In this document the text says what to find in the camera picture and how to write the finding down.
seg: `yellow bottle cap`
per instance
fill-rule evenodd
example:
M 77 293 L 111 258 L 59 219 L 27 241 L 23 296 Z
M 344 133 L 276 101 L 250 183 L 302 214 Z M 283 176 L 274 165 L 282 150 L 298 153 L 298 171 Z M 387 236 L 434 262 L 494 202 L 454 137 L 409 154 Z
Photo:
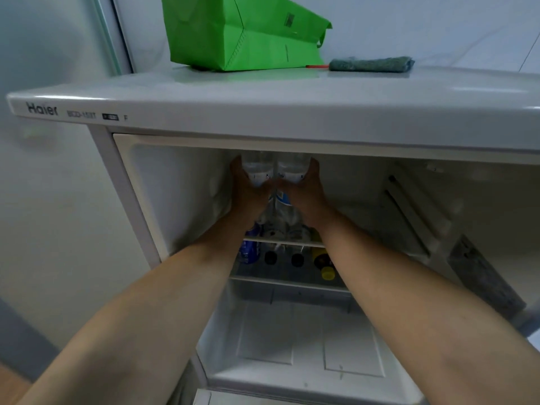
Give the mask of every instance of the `yellow bottle cap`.
M 326 266 L 326 267 L 322 268 L 321 275 L 322 275 L 323 279 L 331 281 L 331 280 L 335 279 L 336 272 L 335 272 L 333 267 Z

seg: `human arm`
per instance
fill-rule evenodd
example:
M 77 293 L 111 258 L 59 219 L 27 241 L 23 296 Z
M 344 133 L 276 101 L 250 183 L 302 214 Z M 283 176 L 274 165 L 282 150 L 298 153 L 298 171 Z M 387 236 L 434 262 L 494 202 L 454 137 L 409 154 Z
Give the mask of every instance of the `human arm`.
M 334 209 L 316 161 L 298 185 L 278 186 L 318 230 L 354 298 L 432 405 L 538 403 L 540 354 L 490 306 Z
M 73 337 L 21 405 L 164 404 L 195 350 L 246 230 L 271 184 L 253 188 L 231 163 L 229 213 L 105 305 Z

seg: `open refrigerator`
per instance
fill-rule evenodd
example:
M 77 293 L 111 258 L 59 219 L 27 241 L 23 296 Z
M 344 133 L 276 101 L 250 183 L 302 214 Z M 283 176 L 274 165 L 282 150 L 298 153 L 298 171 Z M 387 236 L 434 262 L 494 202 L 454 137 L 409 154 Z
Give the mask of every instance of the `open refrigerator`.
M 233 157 L 308 153 L 330 202 L 368 233 L 517 328 L 538 318 L 540 76 L 184 67 L 8 101 L 15 115 L 89 126 L 151 267 L 227 210 Z M 198 405 L 425 401 L 339 276 L 309 262 L 237 261 L 192 365 L 207 389 Z

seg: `person's left arm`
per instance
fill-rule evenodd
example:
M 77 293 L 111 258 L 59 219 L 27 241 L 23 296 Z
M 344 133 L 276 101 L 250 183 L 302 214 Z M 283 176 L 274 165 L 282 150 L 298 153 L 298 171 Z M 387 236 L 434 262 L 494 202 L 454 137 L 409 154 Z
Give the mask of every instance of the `person's left arm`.
M 231 211 L 98 311 L 20 405 L 166 403 L 268 202 L 271 183 L 253 188 L 239 157 L 231 172 Z

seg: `bottle cap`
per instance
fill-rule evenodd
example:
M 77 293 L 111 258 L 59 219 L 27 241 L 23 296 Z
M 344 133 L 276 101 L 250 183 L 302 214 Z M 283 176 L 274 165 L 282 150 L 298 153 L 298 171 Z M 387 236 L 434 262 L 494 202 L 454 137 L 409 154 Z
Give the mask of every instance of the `bottle cap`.
M 333 267 L 330 267 L 329 265 L 327 265 L 326 267 L 322 268 L 321 275 L 323 279 L 331 281 L 335 279 L 336 272 Z
M 274 251 L 267 251 L 265 253 L 265 263 L 273 266 L 278 260 L 278 255 Z
M 294 267 L 302 267 L 303 266 L 303 256 L 300 253 L 293 254 L 291 257 L 291 264 Z

